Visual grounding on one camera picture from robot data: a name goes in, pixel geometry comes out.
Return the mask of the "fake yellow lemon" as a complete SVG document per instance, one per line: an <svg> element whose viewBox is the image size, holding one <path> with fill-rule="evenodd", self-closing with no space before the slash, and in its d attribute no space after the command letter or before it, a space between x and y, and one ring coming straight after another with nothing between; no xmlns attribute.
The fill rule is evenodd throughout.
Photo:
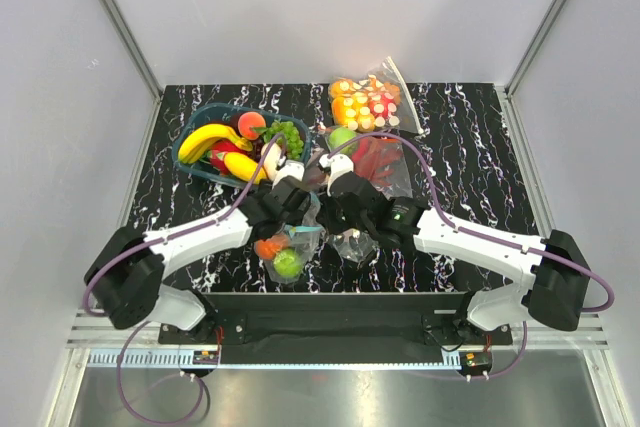
<svg viewBox="0 0 640 427"><path fill-rule="evenodd" d="M268 179L265 169L242 153L225 153L223 163L231 175L244 182L259 184Z"/></svg>

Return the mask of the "fake peach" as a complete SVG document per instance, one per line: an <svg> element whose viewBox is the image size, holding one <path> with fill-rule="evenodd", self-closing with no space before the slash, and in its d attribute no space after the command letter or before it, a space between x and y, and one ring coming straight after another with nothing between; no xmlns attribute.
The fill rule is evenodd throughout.
<svg viewBox="0 0 640 427"><path fill-rule="evenodd" d="M239 134L249 140L256 140L266 129L266 120L258 112L245 112L237 121Z"/></svg>

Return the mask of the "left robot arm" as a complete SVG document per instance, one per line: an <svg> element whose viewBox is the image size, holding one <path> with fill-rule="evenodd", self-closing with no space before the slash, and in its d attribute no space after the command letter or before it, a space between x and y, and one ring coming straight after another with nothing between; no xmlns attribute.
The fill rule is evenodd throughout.
<svg viewBox="0 0 640 427"><path fill-rule="evenodd" d="M153 321L181 330L193 342L206 342L216 329L214 308L201 295L167 286L164 279L204 257L300 223L310 203L310 192L287 176L174 228L141 234L121 227L84 276L83 307L90 315L107 317L117 330Z"/></svg>

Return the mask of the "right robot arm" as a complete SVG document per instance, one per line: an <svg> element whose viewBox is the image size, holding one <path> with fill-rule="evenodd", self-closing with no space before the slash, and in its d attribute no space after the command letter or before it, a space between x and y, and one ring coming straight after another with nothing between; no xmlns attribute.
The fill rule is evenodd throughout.
<svg viewBox="0 0 640 427"><path fill-rule="evenodd" d="M563 332L578 327L589 267L566 232L553 230L543 239L440 216L421 200L385 197L353 172L331 175L318 218L331 233L356 229L383 248L444 255L509 279L464 295L453 321L463 342L529 320Z"/></svg>

